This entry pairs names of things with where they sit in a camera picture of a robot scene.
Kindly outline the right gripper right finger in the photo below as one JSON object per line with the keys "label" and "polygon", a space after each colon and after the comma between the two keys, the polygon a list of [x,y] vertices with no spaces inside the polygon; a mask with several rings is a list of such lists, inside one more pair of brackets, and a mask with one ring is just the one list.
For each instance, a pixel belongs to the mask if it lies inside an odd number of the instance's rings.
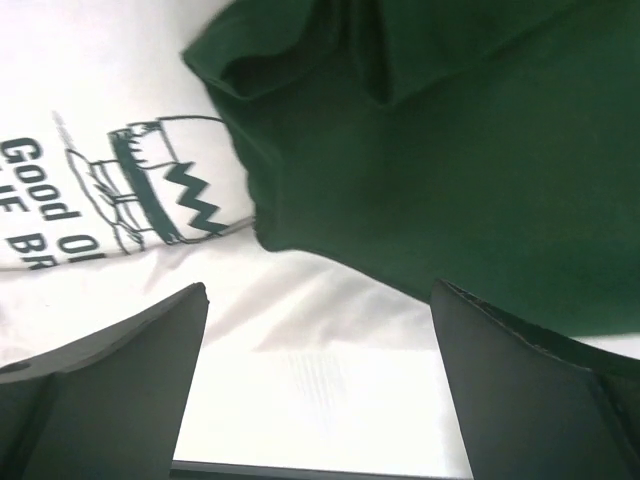
{"label": "right gripper right finger", "polygon": [[474,478],[638,478],[638,360],[447,281],[434,284],[430,306]]}

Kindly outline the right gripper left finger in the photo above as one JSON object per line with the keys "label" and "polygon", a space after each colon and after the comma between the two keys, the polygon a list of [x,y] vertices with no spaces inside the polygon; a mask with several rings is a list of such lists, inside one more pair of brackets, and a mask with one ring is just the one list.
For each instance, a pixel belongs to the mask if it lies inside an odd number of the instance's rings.
{"label": "right gripper left finger", "polygon": [[1,369],[4,479],[166,479],[209,301],[192,284]]}

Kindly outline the white and green t-shirt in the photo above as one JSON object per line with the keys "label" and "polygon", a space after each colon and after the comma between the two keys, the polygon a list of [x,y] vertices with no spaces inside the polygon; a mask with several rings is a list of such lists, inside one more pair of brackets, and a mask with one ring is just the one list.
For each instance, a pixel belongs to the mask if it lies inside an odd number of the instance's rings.
{"label": "white and green t-shirt", "polygon": [[639,340],[635,1],[5,1],[1,360],[184,283],[226,349],[423,349],[435,280]]}

